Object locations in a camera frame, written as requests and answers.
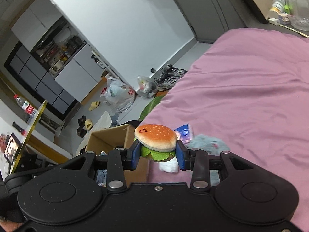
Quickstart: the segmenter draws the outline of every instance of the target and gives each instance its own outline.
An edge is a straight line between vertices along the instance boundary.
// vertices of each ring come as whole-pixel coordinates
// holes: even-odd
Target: gray fluffy cloth
[[[188,149],[198,148],[208,152],[209,155],[220,155],[222,151],[229,151],[228,146],[219,138],[209,137],[204,134],[194,136],[188,145]],[[210,170],[211,186],[220,183],[218,170]]]

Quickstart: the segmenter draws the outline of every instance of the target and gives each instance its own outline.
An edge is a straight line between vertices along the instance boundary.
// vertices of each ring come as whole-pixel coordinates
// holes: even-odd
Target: smiley face
[[[146,132],[148,132],[148,131],[146,130],[146,128],[143,128],[143,129],[139,130],[139,132],[140,132],[140,133],[146,133]]]

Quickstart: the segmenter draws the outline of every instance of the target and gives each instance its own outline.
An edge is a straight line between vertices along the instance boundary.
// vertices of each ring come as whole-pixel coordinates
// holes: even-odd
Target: slipper
[[[86,135],[87,131],[85,129],[83,129],[82,127],[77,128],[76,131],[77,135],[81,138],[84,138],[84,136]]]
[[[86,116],[85,116],[85,115],[84,115],[84,116],[82,116],[81,118],[79,118],[79,119],[77,120],[78,125],[79,125],[81,128],[83,128],[83,127],[84,127],[84,125],[85,125],[85,121],[86,121]]]
[[[100,101],[94,101],[91,103],[91,106],[89,107],[89,111],[92,111],[93,109],[96,109],[100,105]]]
[[[89,131],[92,127],[93,127],[93,122],[92,122],[92,120],[91,120],[91,119],[87,119],[87,120],[85,121],[85,129],[86,129],[87,131]]]

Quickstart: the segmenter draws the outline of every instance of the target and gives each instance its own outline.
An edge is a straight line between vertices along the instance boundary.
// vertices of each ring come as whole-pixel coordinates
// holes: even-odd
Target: blue gripper pad
[[[184,155],[183,155],[183,151],[180,145],[178,144],[178,142],[176,143],[176,159],[177,159],[179,168],[181,170],[184,170],[185,169]]]
[[[133,169],[136,169],[140,156],[141,156],[141,143],[138,142],[132,152],[131,166]]]

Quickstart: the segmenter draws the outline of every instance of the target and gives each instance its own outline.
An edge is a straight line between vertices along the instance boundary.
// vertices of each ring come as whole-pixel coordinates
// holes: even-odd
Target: smartphone
[[[14,133],[11,134],[8,142],[7,147],[4,151],[4,157],[9,162],[10,165],[13,164],[15,156],[17,154],[18,148],[21,146],[20,141],[17,139]]]

